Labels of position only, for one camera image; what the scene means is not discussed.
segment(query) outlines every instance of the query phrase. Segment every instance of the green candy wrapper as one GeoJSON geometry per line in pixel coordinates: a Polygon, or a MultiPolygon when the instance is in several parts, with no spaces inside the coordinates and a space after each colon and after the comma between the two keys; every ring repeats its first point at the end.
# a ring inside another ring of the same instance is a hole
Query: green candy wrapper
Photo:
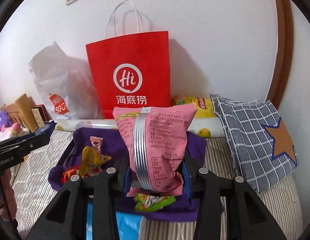
{"type": "Polygon", "coordinates": [[[134,200],[137,202],[135,210],[142,212],[154,212],[176,201],[174,196],[155,197],[145,194],[136,194],[134,200]]]}

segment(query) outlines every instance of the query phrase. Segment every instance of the white bag handle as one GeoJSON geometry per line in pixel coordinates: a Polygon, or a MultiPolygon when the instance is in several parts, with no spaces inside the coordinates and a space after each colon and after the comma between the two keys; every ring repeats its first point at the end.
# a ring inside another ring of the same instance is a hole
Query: white bag handle
{"type": "Polygon", "coordinates": [[[115,19],[116,11],[117,11],[117,9],[118,9],[121,5],[126,4],[126,3],[128,3],[128,4],[130,4],[130,5],[132,5],[132,6],[134,7],[134,10],[135,10],[135,12],[136,12],[136,19],[137,19],[137,33],[139,33],[139,18],[138,18],[138,12],[137,12],[137,10],[136,10],[136,7],[135,7],[135,5],[133,4],[132,1],[130,1],[130,0],[125,0],[125,1],[122,1],[119,5],[117,5],[117,6],[115,7],[115,9],[113,10],[113,12],[112,12],[112,14],[111,14],[111,16],[110,16],[110,18],[109,18],[109,20],[108,20],[107,26],[106,26],[104,39],[106,39],[107,28],[108,28],[108,25],[109,25],[109,23],[110,23],[110,21],[111,21],[111,18],[112,18],[112,16],[113,16],[113,14],[114,14],[114,33],[115,33],[115,37],[116,37],[116,24],[115,24],[115,20],[116,20],[116,19],[115,19]]]}

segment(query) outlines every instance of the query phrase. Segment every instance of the wall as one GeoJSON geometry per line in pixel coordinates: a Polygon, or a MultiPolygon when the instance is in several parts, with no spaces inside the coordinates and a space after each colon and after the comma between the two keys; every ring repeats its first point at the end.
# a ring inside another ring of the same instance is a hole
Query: wall
{"type": "Polygon", "coordinates": [[[292,3],[294,53],[290,77],[279,112],[293,139],[299,168],[293,173],[304,225],[310,222],[310,24],[292,3]]]}
{"type": "MultiPolygon", "coordinates": [[[[31,58],[56,41],[69,56],[87,61],[85,44],[103,39],[121,1],[79,0],[66,6],[65,0],[25,0],[0,34],[0,105],[22,93],[41,103],[28,70],[31,58]]],[[[266,98],[277,48],[274,0],[132,1],[145,31],[169,31],[172,96],[211,92],[237,100],[266,98]]],[[[124,33],[135,32],[128,5],[117,14],[119,34],[123,25],[124,33]]]]}

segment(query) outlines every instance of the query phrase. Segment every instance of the shopping bag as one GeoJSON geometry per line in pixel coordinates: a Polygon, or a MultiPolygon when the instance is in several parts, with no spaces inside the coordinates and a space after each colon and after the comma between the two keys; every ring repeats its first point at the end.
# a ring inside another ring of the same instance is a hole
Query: shopping bag
{"type": "Polygon", "coordinates": [[[97,119],[101,110],[91,73],[54,42],[30,61],[30,72],[53,119],[97,119]]]}
{"type": "Polygon", "coordinates": [[[105,118],[113,118],[115,106],[170,106],[168,32],[140,33],[138,12],[129,0],[121,2],[112,15],[125,3],[134,7],[137,33],[86,45],[90,69],[105,118]]]}

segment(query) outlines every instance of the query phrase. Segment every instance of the striped bedsheet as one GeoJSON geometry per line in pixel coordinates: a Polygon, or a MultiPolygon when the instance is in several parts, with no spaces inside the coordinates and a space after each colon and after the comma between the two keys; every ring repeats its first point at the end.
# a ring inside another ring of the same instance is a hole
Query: striped bedsheet
{"type": "MultiPolygon", "coordinates": [[[[68,144],[72,132],[55,130],[49,145],[30,154],[13,184],[17,201],[18,230],[25,238],[42,211],[55,196],[48,182],[49,170],[54,167],[68,144]]],[[[204,166],[225,178],[235,176],[225,138],[207,139],[204,166]]],[[[279,184],[262,192],[259,197],[275,217],[288,240],[297,239],[303,231],[300,202],[294,181],[288,176],[279,184]]],[[[191,240],[196,222],[168,223],[142,219],[145,230],[140,230],[139,240],[191,240]]],[[[226,239],[226,216],[221,217],[221,239],[226,239]]]]}

